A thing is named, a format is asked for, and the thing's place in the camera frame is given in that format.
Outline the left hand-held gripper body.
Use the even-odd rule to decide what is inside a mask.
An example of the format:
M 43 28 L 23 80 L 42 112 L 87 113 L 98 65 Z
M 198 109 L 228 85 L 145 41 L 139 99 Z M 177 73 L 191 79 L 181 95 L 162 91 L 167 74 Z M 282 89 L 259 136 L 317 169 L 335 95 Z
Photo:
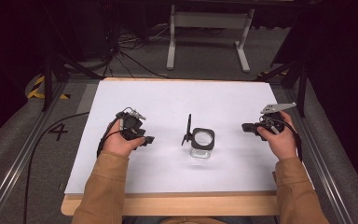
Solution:
M 117 118 L 120 124 L 120 134 L 126 140 L 133 140 L 145 134 L 145 130 L 141 128 L 142 119 L 145 120 L 145 117 L 135 109 L 126 107 L 123 111 L 117 113 Z

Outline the clear square jar black lid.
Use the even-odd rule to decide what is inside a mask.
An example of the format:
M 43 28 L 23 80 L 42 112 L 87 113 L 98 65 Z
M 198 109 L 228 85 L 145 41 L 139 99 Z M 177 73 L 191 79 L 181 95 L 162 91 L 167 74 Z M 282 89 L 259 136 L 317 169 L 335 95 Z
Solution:
M 212 155 L 215 142 L 215 133 L 211 129 L 191 128 L 192 115 L 188 115 L 186 134 L 181 145 L 190 143 L 190 156 L 198 159 L 209 159 Z

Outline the yellow black hazard tape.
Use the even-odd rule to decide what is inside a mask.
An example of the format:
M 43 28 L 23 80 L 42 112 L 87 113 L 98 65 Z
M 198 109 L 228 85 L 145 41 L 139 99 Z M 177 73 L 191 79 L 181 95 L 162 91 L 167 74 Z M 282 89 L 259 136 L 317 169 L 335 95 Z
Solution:
M 40 75 L 33 87 L 31 88 L 30 92 L 28 93 L 27 97 L 28 98 L 38 98 L 38 99 L 44 99 L 45 98 L 45 94 L 44 93 L 41 93 L 39 91 L 39 88 L 41 87 L 42 83 L 45 81 L 45 77 L 43 75 Z

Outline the person's right hand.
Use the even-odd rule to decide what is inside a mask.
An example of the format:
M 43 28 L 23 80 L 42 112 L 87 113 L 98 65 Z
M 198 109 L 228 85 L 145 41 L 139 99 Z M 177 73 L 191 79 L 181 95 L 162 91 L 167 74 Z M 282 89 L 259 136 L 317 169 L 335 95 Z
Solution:
M 293 126 L 291 117 L 287 113 L 281 111 L 281 115 L 283 121 L 289 125 L 289 127 L 285 127 L 281 133 L 273 134 L 263 127 L 257 128 L 260 135 L 268 141 L 272 153 L 278 158 L 279 161 L 297 156 L 296 140 L 294 136 L 296 129 Z

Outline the white metal desk frame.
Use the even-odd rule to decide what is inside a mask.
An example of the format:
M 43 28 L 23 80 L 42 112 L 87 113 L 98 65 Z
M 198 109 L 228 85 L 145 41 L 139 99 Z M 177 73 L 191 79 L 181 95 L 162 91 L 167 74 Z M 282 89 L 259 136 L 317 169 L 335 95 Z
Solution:
M 247 35 L 251 29 L 255 11 L 249 9 L 246 13 L 228 14 L 212 12 L 184 12 L 178 11 L 175 5 L 171 5 L 170 15 L 170 44 L 166 68 L 173 70 L 176 50 L 175 29 L 183 28 L 214 28 L 214 29 L 241 29 L 241 39 L 234 43 L 241 69 L 244 73 L 250 72 L 250 65 L 247 61 L 244 45 Z

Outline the person's left hand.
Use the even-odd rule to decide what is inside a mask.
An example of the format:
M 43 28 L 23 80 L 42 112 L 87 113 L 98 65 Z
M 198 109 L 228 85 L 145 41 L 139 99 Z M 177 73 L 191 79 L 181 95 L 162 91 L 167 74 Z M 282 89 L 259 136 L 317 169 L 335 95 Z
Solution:
M 109 130 L 107 138 L 104 140 L 103 151 L 129 157 L 132 151 L 138 147 L 137 138 L 128 141 L 119 131 L 120 124 L 119 120 L 117 120 Z

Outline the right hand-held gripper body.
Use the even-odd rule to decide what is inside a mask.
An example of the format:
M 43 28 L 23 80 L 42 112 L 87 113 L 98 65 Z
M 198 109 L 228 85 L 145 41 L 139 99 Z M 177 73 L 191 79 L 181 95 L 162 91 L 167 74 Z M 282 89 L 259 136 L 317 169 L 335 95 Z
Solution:
M 284 130 L 284 121 L 281 111 L 295 107 L 296 103 L 266 105 L 262 110 L 260 122 L 271 133 L 279 134 Z

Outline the black metal stand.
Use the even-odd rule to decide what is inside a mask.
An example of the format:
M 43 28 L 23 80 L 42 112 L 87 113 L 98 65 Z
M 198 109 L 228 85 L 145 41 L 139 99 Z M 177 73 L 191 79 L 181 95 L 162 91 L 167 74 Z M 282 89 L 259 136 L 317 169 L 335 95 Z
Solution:
M 83 73 L 91 79 L 102 80 L 103 77 L 95 74 L 85 66 L 81 65 L 78 62 L 75 62 L 59 53 L 51 52 L 48 53 L 44 61 L 44 78 L 45 78 L 45 100 L 43 111 L 47 111 L 48 108 L 52 105 L 53 101 L 53 87 L 52 87 L 52 76 L 55 76 L 60 83 L 65 83 L 69 80 L 69 73 L 65 68 L 65 65 L 69 64 L 75 70 Z
M 261 75 L 255 79 L 255 81 L 265 82 L 281 74 L 282 72 L 286 72 L 285 77 L 281 81 L 281 86 L 284 89 L 291 89 L 296 84 L 296 82 L 299 81 L 296 102 L 298 112 L 300 116 L 304 118 L 308 69 L 306 67 L 306 63 L 303 60 L 293 61 L 288 64 L 281 65 L 269 72 L 262 72 Z

